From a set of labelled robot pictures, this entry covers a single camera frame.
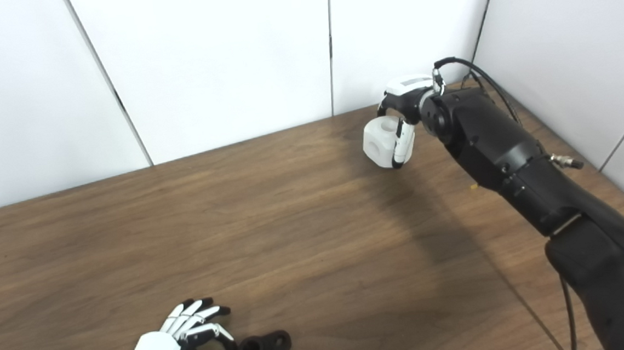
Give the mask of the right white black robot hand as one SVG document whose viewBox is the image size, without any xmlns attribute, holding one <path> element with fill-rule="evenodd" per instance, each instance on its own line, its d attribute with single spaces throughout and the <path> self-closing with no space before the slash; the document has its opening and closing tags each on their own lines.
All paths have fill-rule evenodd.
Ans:
<svg viewBox="0 0 624 350">
<path fill-rule="evenodd" d="M 433 94 L 435 88 L 435 81 L 428 74 L 398 77 L 386 85 L 376 116 L 385 117 L 388 110 L 400 114 L 391 160 L 394 169 L 401 168 L 409 160 L 408 153 L 413 149 L 414 131 L 422 118 L 420 112 L 422 100 Z"/>
</svg>

